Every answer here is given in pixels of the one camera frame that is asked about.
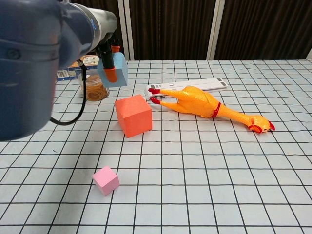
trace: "light blue cube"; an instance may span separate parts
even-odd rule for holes
[[[111,83],[107,79],[107,76],[103,70],[102,60],[100,59],[98,62],[97,72],[99,76],[101,77],[104,86],[107,88],[127,86],[128,85],[128,67],[127,67],[125,56],[123,55],[123,53],[120,53],[120,52],[113,53],[113,60],[114,60],[114,65],[116,68],[116,75],[117,75],[117,81],[114,83]]]

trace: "dark curtain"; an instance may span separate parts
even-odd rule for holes
[[[130,0],[136,60],[206,59],[215,0]]]
[[[87,7],[102,9],[113,12],[118,19],[116,36],[119,39],[120,51],[123,52],[122,34],[120,27],[119,9],[117,0],[72,0],[72,3],[78,3]]]
[[[227,0],[215,59],[305,59],[312,0]]]

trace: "small pink block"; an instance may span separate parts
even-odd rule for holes
[[[93,175],[97,187],[106,196],[117,188],[120,183],[116,173],[109,167],[104,167]]]

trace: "rubber chicken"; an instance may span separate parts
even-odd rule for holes
[[[195,114],[203,118],[227,117],[247,125],[250,130],[257,133],[265,133],[269,129],[275,130],[274,125],[263,116],[249,116],[231,110],[211,94],[196,87],[187,86],[181,91],[150,88],[149,91],[152,94],[161,93],[177,98],[178,103],[167,103],[151,97],[153,103],[166,106],[177,112]]]

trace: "white table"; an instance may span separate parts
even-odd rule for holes
[[[0,142],[1,234],[312,233],[312,61],[130,61],[129,85],[88,102],[75,125],[48,123]],[[116,99],[147,84],[221,77],[227,106],[275,132],[153,109],[153,130],[125,138]],[[57,83],[53,116],[73,119],[78,81]],[[104,197],[92,174],[113,168]]]

